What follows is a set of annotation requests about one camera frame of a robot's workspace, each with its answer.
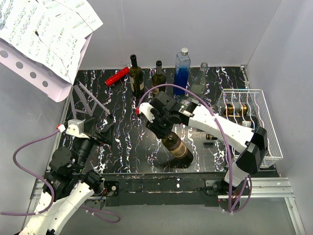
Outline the dark green wine bottle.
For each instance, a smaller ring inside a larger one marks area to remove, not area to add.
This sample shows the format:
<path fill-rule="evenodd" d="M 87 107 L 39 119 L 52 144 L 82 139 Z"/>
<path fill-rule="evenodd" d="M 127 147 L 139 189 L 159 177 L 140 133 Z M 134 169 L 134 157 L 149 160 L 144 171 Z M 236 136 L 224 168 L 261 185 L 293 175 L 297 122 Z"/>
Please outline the dark green wine bottle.
<path fill-rule="evenodd" d="M 161 85 L 161 84 L 165 84 L 165 83 L 166 83 L 166 76 L 165 76 L 165 74 L 163 73 L 163 70 L 162 70 L 162 62 L 160 60 L 157 60 L 156 61 L 156 72 L 152 76 L 152 86 L 155 87 L 155 86 L 158 86 L 158 85 Z M 160 87 L 160 88 L 155 88 L 152 91 L 153 96 L 157 95 L 159 91 L 165 92 L 166 91 L 166 87 L 163 86 L 163 87 Z"/>

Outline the clear glass bottle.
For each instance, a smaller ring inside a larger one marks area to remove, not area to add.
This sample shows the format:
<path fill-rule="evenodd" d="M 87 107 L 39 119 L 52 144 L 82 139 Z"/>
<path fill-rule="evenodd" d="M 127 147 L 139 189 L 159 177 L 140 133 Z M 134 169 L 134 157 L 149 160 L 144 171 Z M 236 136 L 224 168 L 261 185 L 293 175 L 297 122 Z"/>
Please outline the clear glass bottle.
<path fill-rule="evenodd" d="M 202 62 L 198 75 L 196 76 L 190 87 L 190 91 L 201 99 L 203 99 L 206 90 L 207 71 L 208 63 Z"/>

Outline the dark wine bottle white label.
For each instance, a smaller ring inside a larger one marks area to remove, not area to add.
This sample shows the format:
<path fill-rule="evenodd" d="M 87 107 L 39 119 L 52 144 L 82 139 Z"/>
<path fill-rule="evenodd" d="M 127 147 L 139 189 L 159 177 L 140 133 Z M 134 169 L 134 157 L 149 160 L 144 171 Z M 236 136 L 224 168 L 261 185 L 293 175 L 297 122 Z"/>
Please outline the dark wine bottle white label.
<path fill-rule="evenodd" d="M 144 94 L 144 79 L 142 68 L 137 64 L 135 54 L 130 56 L 131 68 L 129 69 L 129 79 L 133 95 L 136 98 L 141 98 Z"/>

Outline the blue square glass bottle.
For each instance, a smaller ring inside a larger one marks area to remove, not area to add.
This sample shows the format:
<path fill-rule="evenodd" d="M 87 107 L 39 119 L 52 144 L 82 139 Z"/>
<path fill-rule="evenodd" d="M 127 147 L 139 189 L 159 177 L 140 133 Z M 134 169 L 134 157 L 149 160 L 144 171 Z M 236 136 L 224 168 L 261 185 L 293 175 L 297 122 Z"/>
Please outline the blue square glass bottle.
<path fill-rule="evenodd" d="M 186 88 L 189 76 L 191 60 L 188 48 L 183 47 L 176 55 L 174 84 Z"/>

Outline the red glitter microphone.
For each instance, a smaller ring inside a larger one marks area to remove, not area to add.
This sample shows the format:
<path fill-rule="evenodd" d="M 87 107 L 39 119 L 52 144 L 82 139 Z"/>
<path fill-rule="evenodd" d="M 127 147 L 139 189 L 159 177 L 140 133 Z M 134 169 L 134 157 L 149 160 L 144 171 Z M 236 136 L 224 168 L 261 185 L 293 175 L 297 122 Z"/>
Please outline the red glitter microphone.
<path fill-rule="evenodd" d="M 105 85 L 107 87 L 110 87 L 111 85 L 115 84 L 119 80 L 121 80 L 123 77 L 127 76 L 129 73 L 129 70 L 131 68 L 131 64 L 128 64 L 125 68 L 117 72 L 116 74 L 112 75 L 109 79 L 105 81 Z"/>

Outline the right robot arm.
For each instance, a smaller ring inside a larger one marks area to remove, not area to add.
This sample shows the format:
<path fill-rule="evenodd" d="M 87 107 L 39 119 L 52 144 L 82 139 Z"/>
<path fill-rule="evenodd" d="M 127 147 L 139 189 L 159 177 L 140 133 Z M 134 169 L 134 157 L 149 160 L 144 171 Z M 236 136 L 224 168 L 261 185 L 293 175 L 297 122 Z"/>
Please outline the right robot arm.
<path fill-rule="evenodd" d="M 226 171 L 222 191 L 234 194 L 247 175 L 259 171 L 268 149 L 267 131 L 259 126 L 253 130 L 236 124 L 207 109 L 197 100 L 183 97 L 176 101 L 164 92 L 159 92 L 150 102 L 143 102 L 138 109 L 148 120 L 146 127 L 158 139 L 166 138 L 175 124 L 184 124 L 205 131 L 223 140 L 240 155 Z"/>

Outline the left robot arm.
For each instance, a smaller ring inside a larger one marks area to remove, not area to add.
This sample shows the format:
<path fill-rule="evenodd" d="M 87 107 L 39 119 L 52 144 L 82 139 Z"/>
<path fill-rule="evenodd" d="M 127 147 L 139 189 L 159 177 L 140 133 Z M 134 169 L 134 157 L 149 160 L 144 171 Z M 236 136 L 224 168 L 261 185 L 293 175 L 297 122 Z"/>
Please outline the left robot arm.
<path fill-rule="evenodd" d="M 104 191 L 105 179 L 94 170 L 83 173 L 85 163 L 95 145 L 112 144 L 114 123 L 103 130 L 93 130 L 95 118 L 87 121 L 71 119 L 60 125 L 61 132 L 73 137 L 72 148 L 57 148 L 49 163 L 50 173 L 45 180 L 40 200 L 22 235 L 58 235 L 62 228 L 92 195 Z"/>

